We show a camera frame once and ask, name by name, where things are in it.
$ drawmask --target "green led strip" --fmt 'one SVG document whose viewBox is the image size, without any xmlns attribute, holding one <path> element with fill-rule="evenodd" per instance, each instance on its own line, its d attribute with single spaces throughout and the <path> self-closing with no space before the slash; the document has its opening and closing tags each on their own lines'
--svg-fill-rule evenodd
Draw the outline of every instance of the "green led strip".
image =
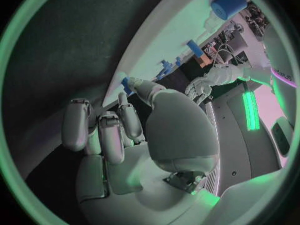
<svg viewBox="0 0 300 225">
<path fill-rule="evenodd" d="M 247 130 L 260 129 L 260 117 L 254 92 L 243 93 L 242 99 L 245 106 Z"/>
</svg>

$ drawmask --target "green light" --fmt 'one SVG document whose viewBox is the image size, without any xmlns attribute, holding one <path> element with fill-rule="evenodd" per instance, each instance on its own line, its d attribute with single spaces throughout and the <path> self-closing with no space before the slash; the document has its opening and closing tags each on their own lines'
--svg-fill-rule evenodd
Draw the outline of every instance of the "green light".
<svg viewBox="0 0 300 225">
<path fill-rule="evenodd" d="M 244 93 L 242 99 L 245 106 L 247 130 L 260 129 L 260 117 L 254 92 Z"/>
</svg>

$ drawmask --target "pink light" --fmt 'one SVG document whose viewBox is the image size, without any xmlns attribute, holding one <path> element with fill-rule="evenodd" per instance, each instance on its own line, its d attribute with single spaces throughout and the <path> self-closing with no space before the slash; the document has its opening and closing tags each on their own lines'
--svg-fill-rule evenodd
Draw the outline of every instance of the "pink light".
<svg viewBox="0 0 300 225">
<path fill-rule="evenodd" d="M 280 81 L 284 82 L 285 84 L 290 85 L 290 86 L 293 87 L 293 88 L 297 88 L 297 85 L 296 85 L 295 82 L 290 81 L 290 80 L 286 79 L 286 78 L 283 77 L 283 76 L 280 76 L 280 75 L 279 75 L 272 67 L 271 67 L 271 72 L 272 72 L 272 74 L 273 74 L 276 78 L 278 78 Z"/>
</svg>

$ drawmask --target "blue cylinder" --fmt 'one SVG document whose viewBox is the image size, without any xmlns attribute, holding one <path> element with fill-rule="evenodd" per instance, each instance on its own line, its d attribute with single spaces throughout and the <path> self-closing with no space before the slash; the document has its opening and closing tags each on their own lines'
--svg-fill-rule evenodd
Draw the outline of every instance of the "blue cylinder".
<svg viewBox="0 0 300 225">
<path fill-rule="evenodd" d="M 197 43 L 195 43 L 193 40 L 190 40 L 186 45 L 188 45 L 197 58 L 200 58 L 204 54 L 201 48 L 198 47 Z"/>
<path fill-rule="evenodd" d="M 227 20 L 247 5 L 246 0 L 215 0 L 211 3 L 211 8 L 220 19 Z"/>
</svg>

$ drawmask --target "robotic hand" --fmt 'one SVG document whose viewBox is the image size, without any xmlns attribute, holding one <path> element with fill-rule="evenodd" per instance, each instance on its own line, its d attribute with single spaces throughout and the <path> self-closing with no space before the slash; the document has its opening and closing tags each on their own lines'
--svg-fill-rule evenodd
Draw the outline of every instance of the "robotic hand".
<svg viewBox="0 0 300 225">
<path fill-rule="evenodd" d="M 244 74 L 244 68 L 240 65 L 215 64 L 207 74 L 197 77 L 186 87 L 185 95 L 192 100 L 198 97 L 195 102 L 199 105 L 211 94 L 212 86 L 231 84 L 237 79 L 249 80 Z"/>
</svg>

